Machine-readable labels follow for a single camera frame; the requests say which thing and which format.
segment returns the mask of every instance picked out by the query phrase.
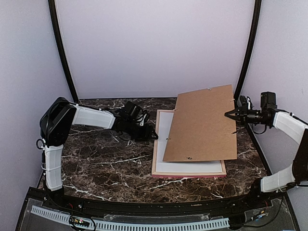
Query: dark brown marble surface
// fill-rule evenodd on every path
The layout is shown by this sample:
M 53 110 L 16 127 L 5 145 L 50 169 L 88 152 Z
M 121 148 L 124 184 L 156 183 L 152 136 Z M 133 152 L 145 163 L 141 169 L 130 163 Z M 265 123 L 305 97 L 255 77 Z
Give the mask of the dark brown marble surface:
M 151 112 L 174 109 L 176 99 L 130 99 Z M 127 99 L 82 100 L 83 105 L 117 109 Z M 151 176 L 153 141 L 124 141 L 111 130 L 72 126 L 62 156 L 65 194 L 118 202 L 192 202 L 249 192 L 252 182 L 266 175 L 245 128 L 237 127 L 237 160 L 225 161 L 223 178 L 162 179 Z

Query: cable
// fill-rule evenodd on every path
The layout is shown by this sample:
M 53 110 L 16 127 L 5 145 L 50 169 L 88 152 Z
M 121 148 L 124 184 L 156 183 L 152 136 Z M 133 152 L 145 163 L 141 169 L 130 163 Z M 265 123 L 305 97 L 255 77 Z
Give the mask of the cable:
M 257 134 L 257 135 L 261 135 L 261 134 L 263 134 L 264 132 L 266 132 L 266 129 L 267 129 L 267 126 L 265 125 L 264 131 L 263 131 L 263 132 L 261 132 L 261 133 L 257 133 L 257 132 L 255 132 L 255 131 L 254 131 L 254 126 L 251 126 L 251 127 L 252 127 L 252 131 L 253 131 L 253 133 L 254 133 L 254 134 Z
M 279 205 L 279 208 L 278 208 L 278 211 L 277 211 L 276 215 L 270 221 L 266 222 L 263 225 L 259 225 L 259 226 L 257 226 L 257 225 L 246 225 L 247 223 L 251 222 L 252 220 L 246 221 L 246 222 L 244 222 L 242 224 L 231 224 L 230 223 L 230 225 L 231 226 L 235 226 L 235 227 L 236 226 L 241 226 L 241 227 L 250 227 L 250 228 L 261 228 L 261 227 L 267 226 L 268 224 L 270 224 L 271 222 L 273 222 L 277 218 L 277 216 L 278 216 L 278 214 L 280 212 L 280 209 L 282 207 L 283 199 L 284 199 L 284 196 L 282 196 L 282 198 L 281 198 L 281 202 L 280 202 L 280 205 Z
M 94 220 L 93 220 L 91 217 L 87 216 L 86 214 L 84 214 L 84 213 L 82 213 L 82 212 L 79 212 L 79 211 L 76 211 L 76 210 L 73 210 L 73 209 L 70 209 L 70 208 L 62 207 L 62 206 L 58 205 L 57 203 L 55 203 L 54 200 L 50 197 L 49 194 L 47 194 L 47 195 L 48 195 L 49 199 L 54 203 L 55 206 L 57 206 L 57 207 L 59 207 L 59 208 L 61 208 L 61 209 L 65 209 L 65 210 L 71 211 L 72 214 L 73 214 L 73 213 L 79 213 L 80 215 L 82 215 L 82 216 L 84 216 L 84 217 L 90 219 L 90 220 L 92 221 L 92 223 L 93 223 L 93 226 L 94 226 L 93 231 L 96 231 L 96 224 L 95 224 Z

